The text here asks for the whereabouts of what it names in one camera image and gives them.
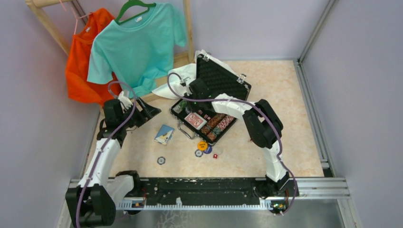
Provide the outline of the black poker set case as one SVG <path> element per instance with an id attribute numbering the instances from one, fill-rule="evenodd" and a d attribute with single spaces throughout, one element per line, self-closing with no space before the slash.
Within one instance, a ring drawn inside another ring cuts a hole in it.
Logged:
<path id="1" fill-rule="evenodd" d="M 244 80 L 244 74 L 236 75 L 228 66 L 215 60 L 210 53 L 198 51 L 195 54 L 196 79 L 187 83 L 194 84 L 196 92 L 183 95 L 191 99 L 214 99 L 226 94 L 246 100 L 252 86 Z M 188 102 L 180 99 L 171 108 L 171 114 L 180 124 L 187 126 L 196 136 L 214 145 L 237 121 L 236 118 L 220 114 L 208 102 Z"/>

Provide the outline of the red playing card deck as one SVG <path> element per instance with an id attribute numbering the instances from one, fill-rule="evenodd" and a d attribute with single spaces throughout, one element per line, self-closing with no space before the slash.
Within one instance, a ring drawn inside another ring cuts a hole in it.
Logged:
<path id="1" fill-rule="evenodd" d="M 200 130 L 207 123 L 207 121 L 197 113 L 189 113 L 185 117 L 185 121 L 188 122 L 196 130 Z"/>

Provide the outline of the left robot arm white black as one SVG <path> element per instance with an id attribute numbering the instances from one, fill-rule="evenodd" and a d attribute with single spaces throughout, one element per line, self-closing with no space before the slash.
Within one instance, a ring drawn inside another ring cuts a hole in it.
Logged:
<path id="1" fill-rule="evenodd" d="M 116 217 L 116 208 L 123 198 L 142 192 L 137 171 L 123 171 L 111 183 L 109 174 L 122 149 L 127 129 L 140 127 L 161 110 L 141 98 L 134 103 L 112 99 L 104 103 L 104 119 L 96 136 L 94 156 L 76 187 L 65 194 L 72 225 L 76 228 L 110 226 Z"/>

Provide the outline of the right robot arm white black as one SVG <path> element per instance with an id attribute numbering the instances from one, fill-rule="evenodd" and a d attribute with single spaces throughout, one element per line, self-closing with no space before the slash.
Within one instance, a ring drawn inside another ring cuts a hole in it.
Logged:
<path id="1" fill-rule="evenodd" d="M 270 180 L 268 191 L 274 196 L 281 195 L 289 179 L 289 171 L 281 159 L 283 123 L 268 101 L 248 102 L 250 85 L 237 81 L 213 83 L 198 78 L 188 88 L 187 98 L 191 100 L 192 108 L 201 107 L 244 122 L 250 139 L 263 151 L 266 177 Z"/>

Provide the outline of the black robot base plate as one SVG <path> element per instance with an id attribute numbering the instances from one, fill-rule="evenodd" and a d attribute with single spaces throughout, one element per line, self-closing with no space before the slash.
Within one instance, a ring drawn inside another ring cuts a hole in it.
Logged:
<path id="1" fill-rule="evenodd" d="M 260 200 L 278 197 L 290 203 L 299 196 L 296 181 L 276 184 L 268 178 L 137 178 L 126 194 L 147 206 L 254 206 Z"/>

